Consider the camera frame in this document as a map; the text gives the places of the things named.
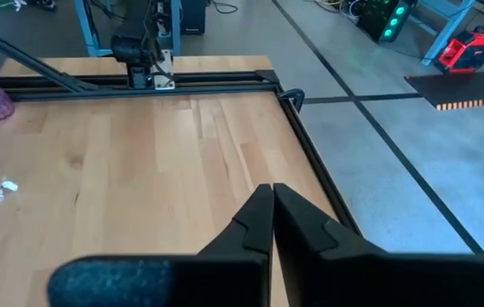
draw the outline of black mat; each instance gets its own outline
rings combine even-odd
[[[405,77],[438,110],[484,106],[484,72]]]

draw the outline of computer tower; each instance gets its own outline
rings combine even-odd
[[[357,26],[375,42],[393,42],[418,0],[369,0]]]
[[[207,0],[181,0],[181,34],[205,33]]]

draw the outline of black cable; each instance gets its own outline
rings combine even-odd
[[[110,6],[111,6],[112,8],[114,8],[114,7],[118,6],[120,3],[121,3],[121,1],[117,1],[116,3],[112,3],[112,4],[110,4]]]
[[[338,9],[334,9],[334,8],[333,8],[333,9],[328,9],[328,8],[326,8],[325,6],[321,5],[321,3],[319,3],[318,1],[314,1],[314,3],[316,3],[316,5],[320,7],[320,9],[323,9],[323,10],[325,10],[326,12],[333,13],[333,14],[338,14],[338,13],[340,13],[340,10],[338,10]]]
[[[148,5],[147,5],[146,15],[143,17],[143,21],[142,21],[143,27],[146,30],[145,33],[144,33],[144,35],[143,35],[143,38],[141,38],[141,49],[142,50],[144,48],[144,43],[145,43],[146,39],[149,39],[147,37],[147,35],[149,34],[149,28],[147,27],[147,22],[148,21],[153,22],[153,19],[154,19],[152,17],[151,20],[148,20],[148,18],[149,18],[149,11],[151,10],[150,9],[151,8],[151,2],[152,1],[149,1]],[[149,60],[150,60],[150,62],[155,63],[154,66],[158,70],[158,72],[151,73],[150,77],[158,76],[159,75],[159,76],[166,77],[169,80],[169,83],[172,82],[172,81],[174,81],[174,76],[171,75],[171,74],[169,74],[169,73],[167,73],[167,72],[165,72],[164,69],[158,64],[158,59],[153,59],[152,58],[152,54],[151,53],[149,54]]]
[[[211,6],[212,4],[214,4],[216,11],[220,14],[232,14],[232,13],[238,12],[239,10],[239,7],[237,7],[236,5],[232,5],[228,3],[219,3],[215,0],[208,0],[208,2],[206,3],[206,6]],[[227,11],[220,10],[219,7],[227,7],[227,8],[230,8],[231,10],[227,10]]]
[[[460,9],[458,12],[448,15],[447,18],[452,18],[452,17],[456,16],[457,14],[464,12],[466,9],[471,9],[471,7],[473,7],[473,4],[475,4],[475,3],[468,4],[468,6],[466,6],[463,9]]]
[[[125,20],[124,16],[114,13],[100,0],[84,0],[84,1],[86,1],[87,3],[90,3],[90,5],[99,9],[110,20],[116,20],[121,22]]]
[[[396,49],[391,49],[391,48],[387,48],[387,47],[384,47],[384,46],[381,46],[382,48],[386,49],[386,50],[389,50],[389,51],[394,51],[400,55],[405,55],[405,56],[410,56],[410,57],[413,57],[415,59],[419,59],[419,60],[430,60],[430,61],[434,61],[435,59],[430,59],[430,58],[425,58],[425,57],[422,57],[422,56],[417,56],[417,55],[410,55],[410,54],[407,54],[403,51],[399,51],[399,50],[396,50]]]

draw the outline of metal stand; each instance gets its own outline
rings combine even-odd
[[[74,0],[75,10],[81,24],[81,31],[83,33],[83,39],[89,56],[104,56],[110,55],[112,50],[109,48],[101,47],[100,36],[96,28],[95,22],[92,17],[92,10],[87,0]],[[107,0],[105,5],[111,10],[112,4],[110,0]],[[161,46],[166,49],[170,49],[172,55],[180,55],[182,52],[182,39],[181,35],[181,18],[180,11],[182,9],[181,0],[170,0],[170,18],[172,19],[172,31],[168,33],[161,33],[158,37],[158,41]]]
[[[422,64],[428,66],[440,54],[440,52],[447,46],[448,41],[453,35],[454,31],[458,29],[459,25],[464,20],[465,16],[471,11],[476,0],[463,0],[458,6],[450,3],[447,0],[420,0],[419,4],[437,13],[439,16],[448,20],[445,27],[440,32],[432,29],[430,26],[422,22],[418,17],[411,16],[411,20],[417,22],[425,31],[437,35],[434,43],[429,47],[428,52],[422,59]]]

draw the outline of black floor line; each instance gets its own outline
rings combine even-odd
[[[422,98],[419,93],[406,94],[385,94],[385,95],[368,95],[368,96],[335,96],[335,97],[320,97],[320,98],[305,98],[304,104],[324,104],[324,103],[339,103],[339,102],[353,102],[357,101],[391,101],[399,99]]]
[[[323,97],[323,98],[305,98],[304,104],[322,104],[322,103],[339,103],[339,102],[352,102],[353,97],[340,96],[340,97]]]
[[[331,64],[326,60],[326,58],[321,54],[321,52],[318,50],[316,45],[312,43],[310,38],[303,32],[303,29],[291,18],[291,16],[285,11],[284,8],[282,8],[281,5],[279,5],[278,1],[272,0],[278,11],[284,16],[284,18],[287,20],[287,22],[290,23],[291,27],[295,29],[297,34],[299,34],[299,37],[302,38],[304,43],[312,50],[314,55],[318,57],[318,60],[320,60],[321,65],[323,65],[327,71],[332,75],[332,77],[337,81],[338,85],[341,86],[341,88],[348,94],[348,96],[353,97],[354,92],[348,87],[348,85],[344,82],[344,80],[341,78],[341,76],[335,72]]]
[[[410,98],[422,98],[419,93],[405,93],[405,94],[386,94],[386,95],[368,95],[368,96],[356,96],[358,101],[381,101],[381,100],[398,100],[398,99],[410,99]]]
[[[356,101],[355,106],[360,110],[361,114],[365,116],[367,121],[371,124],[372,128],[380,135],[383,141],[388,145],[389,149],[394,153],[395,157],[405,166],[406,171],[411,174],[414,181],[418,183],[420,188],[428,195],[429,199],[437,207],[439,212],[445,217],[445,219],[456,230],[460,238],[475,254],[484,254],[484,250],[477,243],[477,241],[471,236],[470,232],[462,225],[462,223],[456,218],[454,213],[448,209],[447,204],[439,197],[439,195],[431,188],[429,183],[420,175],[416,167],[405,156],[401,149],[395,144],[394,140],[389,137],[386,130],[378,123],[378,121],[372,116],[371,112],[361,103]]]
[[[392,153],[394,153],[395,157],[403,164],[405,169],[409,172],[409,174],[411,174],[414,181],[426,193],[426,195],[429,197],[431,202],[433,202],[433,204],[437,207],[439,212],[450,223],[452,228],[458,233],[458,235],[460,236],[460,238],[462,238],[465,244],[475,254],[484,254],[484,250],[482,249],[482,247],[479,246],[477,241],[471,236],[469,231],[465,229],[465,227],[461,224],[461,222],[456,218],[454,213],[452,213],[452,211],[448,209],[445,202],[441,199],[441,197],[439,197],[439,195],[433,190],[433,188],[431,188],[429,183],[424,179],[424,177],[422,177],[422,175],[418,172],[416,167],[414,167],[411,161],[403,154],[401,149],[397,146],[397,144],[395,144],[394,140],[388,135],[386,130],[378,123],[378,121],[372,116],[371,112],[369,112],[369,110],[363,105],[360,98],[356,96],[354,92],[348,87],[348,85],[344,82],[340,74],[338,74],[338,72],[336,72],[335,69],[333,69],[331,64],[316,48],[316,46],[314,45],[314,43],[312,43],[310,38],[308,38],[306,33],[304,33],[303,29],[301,29],[301,27],[291,18],[291,16],[284,10],[284,8],[282,8],[282,6],[278,3],[277,0],[272,0],[272,2],[276,6],[276,8],[280,11],[280,13],[284,16],[284,18],[287,20],[287,22],[289,22],[290,25],[293,27],[293,29],[295,29],[299,37],[301,37],[304,43],[312,50],[312,52],[323,64],[323,66],[332,75],[335,81],[337,81],[337,83],[346,92],[346,94],[349,95],[349,98],[354,100],[354,104],[358,108],[358,110],[360,110],[361,114],[363,114],[363,116],[371,124],[373,129],[380,135],[380,137],[388,145]]]

